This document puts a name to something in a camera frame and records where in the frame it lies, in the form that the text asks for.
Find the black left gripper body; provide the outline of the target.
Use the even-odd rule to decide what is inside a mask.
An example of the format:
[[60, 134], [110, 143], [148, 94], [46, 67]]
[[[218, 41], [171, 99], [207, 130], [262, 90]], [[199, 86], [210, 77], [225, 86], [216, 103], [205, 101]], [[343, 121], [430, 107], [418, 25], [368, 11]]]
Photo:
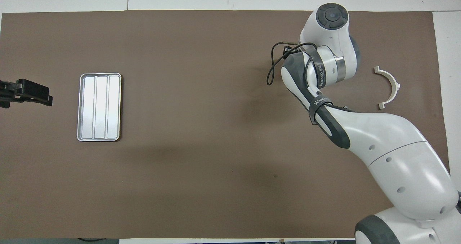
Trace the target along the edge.
[[10, 103], [32, 102], [37, 103], [35, 98], [48, 98], [49, 88], [27, 79], [19, 79], [14, 83], [0, 81], [0, 107], [10, 108]]

